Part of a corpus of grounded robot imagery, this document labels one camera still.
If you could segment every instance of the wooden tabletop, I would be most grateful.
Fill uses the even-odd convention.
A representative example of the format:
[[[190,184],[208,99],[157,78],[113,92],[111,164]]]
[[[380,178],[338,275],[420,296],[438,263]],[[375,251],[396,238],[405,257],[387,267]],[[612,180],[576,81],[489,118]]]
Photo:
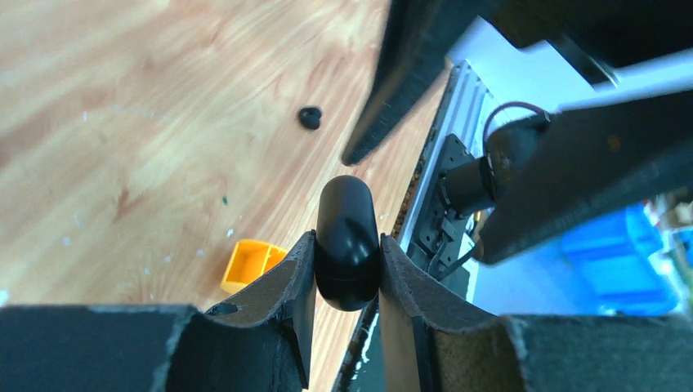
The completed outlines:
[[[0,299],[224,299],[235,242],[290,248],[322,186],[365,180],[389,232],[440,89],[358,167],[338,157],[384,0],[0,0]],[[296,121],[304,105],[318,131]],[[316,305],[311,390],[358,313]]]

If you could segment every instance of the small black object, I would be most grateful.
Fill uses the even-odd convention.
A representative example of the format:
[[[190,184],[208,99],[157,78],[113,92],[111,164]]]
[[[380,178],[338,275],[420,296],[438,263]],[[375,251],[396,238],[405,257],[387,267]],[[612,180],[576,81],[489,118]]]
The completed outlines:
[[[321,117],[323,117],[323,112],[317,106],[306,106],[298,111],[298,121],[304,128],[312,131],[320,128]]]
[[[333,308],[363,309],[378,294],[380,246],[369,187],[333,178],[320,195],[315,229],[315,282]]]

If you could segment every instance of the blue plastic container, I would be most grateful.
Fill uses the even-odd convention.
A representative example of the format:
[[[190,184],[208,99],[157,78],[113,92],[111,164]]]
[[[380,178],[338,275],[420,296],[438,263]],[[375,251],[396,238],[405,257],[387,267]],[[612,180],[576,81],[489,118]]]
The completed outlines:
[[[648,256],[663,247],[642,205],[601,216],[564,234],[561,249],[601,305],[633,315],[666,314],[678,298]]]

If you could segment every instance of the yellow container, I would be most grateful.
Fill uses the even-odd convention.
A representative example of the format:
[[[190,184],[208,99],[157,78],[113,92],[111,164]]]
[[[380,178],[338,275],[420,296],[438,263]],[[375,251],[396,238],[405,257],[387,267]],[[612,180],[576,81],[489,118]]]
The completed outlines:
[[[229,294],[243,290],[265,272],[273,269],[286,256],[286,251],[270,243],[241,239],[231,253],[221,289]]]

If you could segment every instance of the glossy black object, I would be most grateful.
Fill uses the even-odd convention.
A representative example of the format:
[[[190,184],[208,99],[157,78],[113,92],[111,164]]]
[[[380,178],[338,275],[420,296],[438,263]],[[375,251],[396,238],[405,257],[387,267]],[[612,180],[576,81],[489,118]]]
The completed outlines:
[[[317,106],[307,106],[298,111],[298,121],[304,128],[314,131],[320,128],[320,118],[323,112]]]
[[[364,308],[378,294],[380,251],[373,198],[353,176],[333,178],[320,195],[315,281],[335,309]]]

